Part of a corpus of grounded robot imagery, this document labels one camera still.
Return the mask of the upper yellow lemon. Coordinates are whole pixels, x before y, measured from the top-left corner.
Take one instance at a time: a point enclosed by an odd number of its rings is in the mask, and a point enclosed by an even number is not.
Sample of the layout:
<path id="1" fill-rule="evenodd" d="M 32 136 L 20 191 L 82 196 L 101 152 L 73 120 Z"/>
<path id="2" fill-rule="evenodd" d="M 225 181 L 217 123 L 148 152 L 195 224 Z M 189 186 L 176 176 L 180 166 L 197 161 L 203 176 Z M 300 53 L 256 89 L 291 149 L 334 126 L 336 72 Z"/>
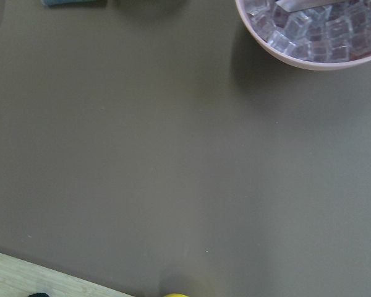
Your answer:
<path id="1" fill-rule="evenodd" d="M 170 293 L 170 294 L 164 295 L 164 297 L 188 297 L 188 296 L 184 294 L 180 294 L 180 293 Z"/>

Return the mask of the grey folded cloth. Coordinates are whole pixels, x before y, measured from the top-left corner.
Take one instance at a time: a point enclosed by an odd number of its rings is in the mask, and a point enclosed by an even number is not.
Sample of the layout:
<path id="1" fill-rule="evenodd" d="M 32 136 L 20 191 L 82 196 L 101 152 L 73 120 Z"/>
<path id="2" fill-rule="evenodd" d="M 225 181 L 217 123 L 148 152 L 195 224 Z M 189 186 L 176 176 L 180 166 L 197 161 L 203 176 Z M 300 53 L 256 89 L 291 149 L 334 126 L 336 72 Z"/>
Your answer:
<path id="1" fill-rule="evenodd" d="M 106 0 L 41 0 L 41 3 L 48 7 L 59 6 L 104 6 Z"/>

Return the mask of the metal scoop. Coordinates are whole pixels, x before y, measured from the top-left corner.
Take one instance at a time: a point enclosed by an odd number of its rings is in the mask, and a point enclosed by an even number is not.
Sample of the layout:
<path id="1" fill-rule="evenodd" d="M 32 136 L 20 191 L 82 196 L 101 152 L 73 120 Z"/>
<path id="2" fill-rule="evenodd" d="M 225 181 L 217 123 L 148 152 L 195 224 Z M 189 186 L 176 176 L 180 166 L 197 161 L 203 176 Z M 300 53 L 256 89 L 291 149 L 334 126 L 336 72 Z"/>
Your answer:
<path id="1" fill-rule="evenodd" d="M 279 0 L 276 5 L 286 12 L 297 12 L 342 2 L 342 0 Z"/>

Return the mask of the wooden cutting board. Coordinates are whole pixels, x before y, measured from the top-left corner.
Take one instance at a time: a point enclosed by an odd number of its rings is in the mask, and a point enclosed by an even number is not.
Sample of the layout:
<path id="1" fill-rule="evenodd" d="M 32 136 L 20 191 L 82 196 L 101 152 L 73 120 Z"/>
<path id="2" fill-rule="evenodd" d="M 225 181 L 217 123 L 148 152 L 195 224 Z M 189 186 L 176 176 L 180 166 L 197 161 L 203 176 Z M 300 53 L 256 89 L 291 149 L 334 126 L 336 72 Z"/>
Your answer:
<path id="1" fill-rule="evenodd" d="M 47 267 L 0 253 L 0 296 L 129 296 Z"/>

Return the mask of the pink bowl with ice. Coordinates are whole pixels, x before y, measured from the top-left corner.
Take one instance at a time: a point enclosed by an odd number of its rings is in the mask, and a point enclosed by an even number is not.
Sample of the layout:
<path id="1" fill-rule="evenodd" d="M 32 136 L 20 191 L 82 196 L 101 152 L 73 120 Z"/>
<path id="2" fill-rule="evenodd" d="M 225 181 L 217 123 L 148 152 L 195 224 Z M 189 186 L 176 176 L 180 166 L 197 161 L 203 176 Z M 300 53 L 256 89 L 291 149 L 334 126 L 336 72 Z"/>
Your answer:
<path id="1" fill-rule="evenodd" d="M 253 36 L 254 40 L 263 48 L 267 53 L 278 59 L 279 61 L 288 64 L 290 66 L 297 67 L 299 69 L 305 69 L 310 71 L 336 71 L 341 69 L 347 69 L 355 66 L 360 66 L 367 62 L 371 61 L 371 54 L 364 56 L 363 58 L 348 61 L 348 62 L 339 62 L 339 63 L 319 63 L 319 62 L 311 62 L 311 61 L 304 61 L 300 59 L 293 58 L 286 54 L 279 52 L 278 50 L 270 47 L 263 39 L 259 37 L 258 34 L 252 28 L 249 17 L 245 11 L 244 1 L 242 0 L 235 0 L 236 8 L 245 28 L 248 30 L 251 36 Z"/>

